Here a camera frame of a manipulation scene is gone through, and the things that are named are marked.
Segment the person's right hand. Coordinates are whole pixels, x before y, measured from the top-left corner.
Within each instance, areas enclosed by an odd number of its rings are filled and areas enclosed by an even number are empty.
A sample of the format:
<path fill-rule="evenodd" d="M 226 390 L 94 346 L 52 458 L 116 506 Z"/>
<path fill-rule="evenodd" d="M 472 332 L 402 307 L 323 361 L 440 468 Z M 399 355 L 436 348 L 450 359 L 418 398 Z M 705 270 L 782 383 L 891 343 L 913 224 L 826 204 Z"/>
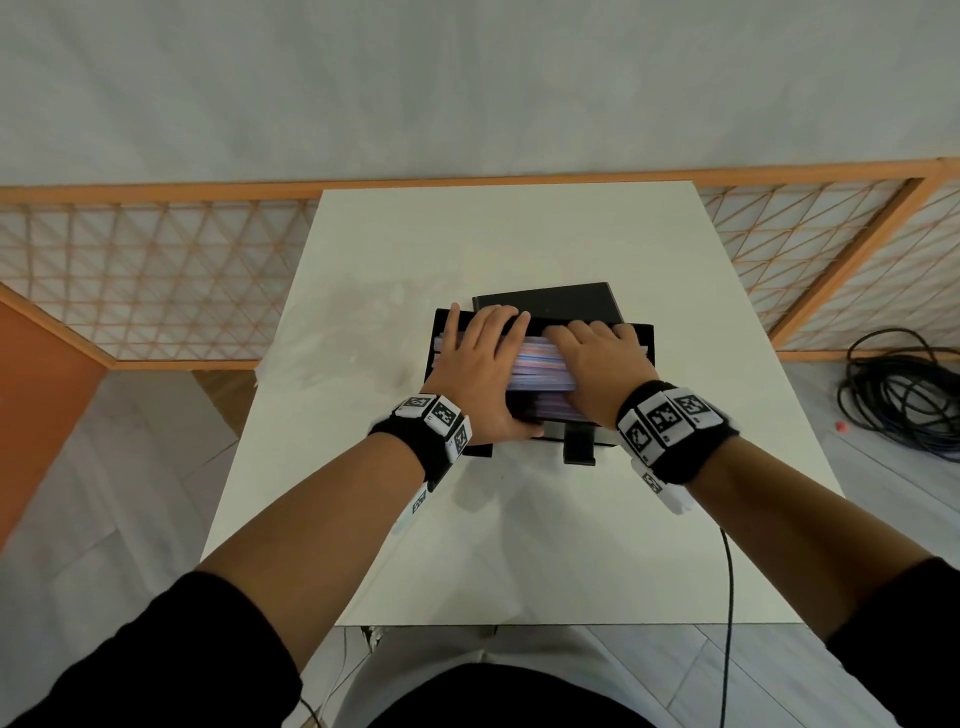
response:
<path fill-rule="evenodd" d="M 644 357 L 615 357 L 614 327 L 604 321 L 595 322 L 601 323 L 600 354 L 569 354 L 568 324 L 547 326 L 543 335 L 557 347 L 574 378 L 576 388 L 569 395 L 570 402 L 586 418 L 613 430 L 619 411 L 630 395 L 660 377 L 645 349 Z"/>

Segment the person's left hand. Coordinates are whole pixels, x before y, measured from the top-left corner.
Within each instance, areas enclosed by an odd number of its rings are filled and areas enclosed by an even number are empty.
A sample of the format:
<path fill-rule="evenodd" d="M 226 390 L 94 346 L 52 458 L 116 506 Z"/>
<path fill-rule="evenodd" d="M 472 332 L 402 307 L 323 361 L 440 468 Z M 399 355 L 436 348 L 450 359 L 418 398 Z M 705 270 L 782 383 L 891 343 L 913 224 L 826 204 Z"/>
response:
<path fill-rule="evenodd" d="M 519 349 L 521 349 L 531 316 L 519 312 Z M 459 332 L 459 346 L 450 358 L 441 353 L 436 368 L 421 388 L 424 394 L 443 395 L 460 407 L 472 427 L 472 446 L 495 445 L 504 441 L 504 422 L 513 418 L 507 408 L 505 395 L 510 382 L 511 368 L 482 368 L 480 365 L 480 311 L 471 319 L 463 333 Z"/>

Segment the stack of colourful cards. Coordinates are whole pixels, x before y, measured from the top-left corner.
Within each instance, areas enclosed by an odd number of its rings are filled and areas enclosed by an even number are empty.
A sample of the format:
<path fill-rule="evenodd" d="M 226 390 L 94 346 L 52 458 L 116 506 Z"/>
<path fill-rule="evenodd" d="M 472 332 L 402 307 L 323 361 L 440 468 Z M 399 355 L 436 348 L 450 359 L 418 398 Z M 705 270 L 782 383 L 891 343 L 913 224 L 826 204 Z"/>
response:
<path fill-rule="evenodd" d="M 506 403 L 513 418 L 598 426 L 570 401 L 576 383 L 557 346 L 527 335 L 510 371 Z"/>

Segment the person's left forearm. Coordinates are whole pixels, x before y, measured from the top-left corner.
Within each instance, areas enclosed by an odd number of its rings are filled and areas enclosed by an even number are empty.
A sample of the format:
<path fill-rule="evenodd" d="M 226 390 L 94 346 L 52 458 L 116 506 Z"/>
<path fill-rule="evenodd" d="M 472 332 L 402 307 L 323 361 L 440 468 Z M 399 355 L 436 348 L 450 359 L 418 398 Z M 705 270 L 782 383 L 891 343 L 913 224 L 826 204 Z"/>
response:
<path fill-rule="evenodd" d="M 424 476 L 407 444 L 369 435 L 283 493 L 198 568 L 238 588 L 302 672 Z"/>

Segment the person's right forearm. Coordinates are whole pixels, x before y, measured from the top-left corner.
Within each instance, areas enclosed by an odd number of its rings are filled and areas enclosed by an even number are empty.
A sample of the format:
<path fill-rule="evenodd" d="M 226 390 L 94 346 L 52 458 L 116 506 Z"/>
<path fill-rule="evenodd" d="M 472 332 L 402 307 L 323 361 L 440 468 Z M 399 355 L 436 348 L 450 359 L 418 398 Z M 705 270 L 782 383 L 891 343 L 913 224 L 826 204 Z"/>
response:
<path fill-rule="evenodd" d="M 822 641 L 932 554 L 886 522 L 735 436 L 687 490 Z"/>

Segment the black box lid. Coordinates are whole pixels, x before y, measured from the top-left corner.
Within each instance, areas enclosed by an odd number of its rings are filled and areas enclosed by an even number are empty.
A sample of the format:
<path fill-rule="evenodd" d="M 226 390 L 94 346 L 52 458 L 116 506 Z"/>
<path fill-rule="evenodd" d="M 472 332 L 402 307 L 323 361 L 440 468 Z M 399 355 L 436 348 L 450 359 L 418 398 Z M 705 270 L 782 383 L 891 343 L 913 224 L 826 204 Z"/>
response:
<path fill-rule="evenodd" d="M 513 306 L 527 310 L 536 319 L 586 323 L 623 323 L 622 314 L 607 282 L 592 282 L 546 288 L 515 290 L 472 298 L 474 310 L 487 306 Z"/>

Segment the black card box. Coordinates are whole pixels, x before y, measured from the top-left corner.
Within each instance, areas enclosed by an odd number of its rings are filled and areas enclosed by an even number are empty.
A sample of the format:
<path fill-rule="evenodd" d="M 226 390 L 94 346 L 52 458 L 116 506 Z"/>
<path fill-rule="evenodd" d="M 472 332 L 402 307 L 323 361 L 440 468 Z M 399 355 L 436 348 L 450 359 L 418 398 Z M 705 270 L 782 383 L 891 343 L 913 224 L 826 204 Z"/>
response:
<path fill-rule="evenodd" d="M 432 341 L 424 378 L 427 379 L 439 363 L 442 352 L 442 335 L 449 315 L 448 308 L 437 308 L 431 328 Z M 541 335 L 543 330 L 550 326 L 561 326 L 566 321 L 532 318 L 527 327 L 527 335 Z M 651 362 L 656 361 L 655 327 L 651 323 L 630 324 L 635 329 L 639 343 L 644 346 L 645 353 Z M 545 442 L 561 444 L 562 461 L 566 465 L 594 466 L 596 464 L 595 449 L 618 446 L 616 433 L 598 425 L 580 422 L 561 422 L 550 420 L 524 420 L 528 423 L 539 423 L 543 426 L 544 434 L 539 439 Z"/>

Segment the black wristband with marker tags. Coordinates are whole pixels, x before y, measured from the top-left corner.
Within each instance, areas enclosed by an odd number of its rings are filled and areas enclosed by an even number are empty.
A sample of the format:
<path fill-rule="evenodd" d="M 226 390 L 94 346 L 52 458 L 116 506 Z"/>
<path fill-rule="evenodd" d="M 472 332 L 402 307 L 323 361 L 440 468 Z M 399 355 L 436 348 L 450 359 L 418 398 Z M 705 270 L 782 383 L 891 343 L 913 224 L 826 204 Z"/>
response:
<path fill-rule="evenodd" d="M 736 423 L 708 400 L 660 380 L 640 385 L 624 400 L 615 431 L 633 471 L 674 515 L 698 508 L 688 485 L 739 434 Z"/>
<path fill-rule="evenodd" d="M 392 532 L 399 532 L 426 503 L 473 438 L 469 416 L 442 394 L 418 393 L 374 421 L 367 434 L 386 433 L 404 443 L 424 469 L 424 480 Z"/>

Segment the wooden lattice fence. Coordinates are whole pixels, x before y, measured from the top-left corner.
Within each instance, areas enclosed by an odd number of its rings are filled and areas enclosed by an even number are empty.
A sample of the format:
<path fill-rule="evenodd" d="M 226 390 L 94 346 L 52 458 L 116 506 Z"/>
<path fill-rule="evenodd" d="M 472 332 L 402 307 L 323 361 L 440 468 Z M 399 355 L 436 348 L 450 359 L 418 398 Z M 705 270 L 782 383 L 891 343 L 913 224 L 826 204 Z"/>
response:
<path fill-rule="evenodd" d="M 691 183 L 782 361 L 960 310 L 960 156 L 643 172 L 0 186 L 0 305 L 115 370 L 245 370 L 330 190 Z"/>

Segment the orange panel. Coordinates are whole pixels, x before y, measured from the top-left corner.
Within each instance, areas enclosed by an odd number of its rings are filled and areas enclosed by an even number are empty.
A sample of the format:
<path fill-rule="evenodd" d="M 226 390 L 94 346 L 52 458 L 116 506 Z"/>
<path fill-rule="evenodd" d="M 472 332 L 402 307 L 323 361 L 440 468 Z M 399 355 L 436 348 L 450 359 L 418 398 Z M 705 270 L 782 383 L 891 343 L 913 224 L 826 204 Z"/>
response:
<path fill-rule="evenodd" d="M 0 552 L 108 368 L 0 284 Z"/>

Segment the person's black shirt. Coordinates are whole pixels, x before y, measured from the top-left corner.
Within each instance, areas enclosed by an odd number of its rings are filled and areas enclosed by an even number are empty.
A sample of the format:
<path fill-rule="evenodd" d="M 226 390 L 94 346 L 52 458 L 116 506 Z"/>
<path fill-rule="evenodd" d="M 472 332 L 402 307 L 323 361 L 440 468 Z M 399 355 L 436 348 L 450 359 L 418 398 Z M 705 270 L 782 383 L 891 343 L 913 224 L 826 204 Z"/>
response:
<path fill-rule="evenodd" d="M 825 643 L 901 728 L 960 728 L 960 569 L 934 557 L 876 590 Z M 282 728 L 303 681 L 226 580 L 179 578 L 8 728 Z M 360 708 L 358 728 L 655 728 L 599 692 L 520 666 L 453 666 Z"/>

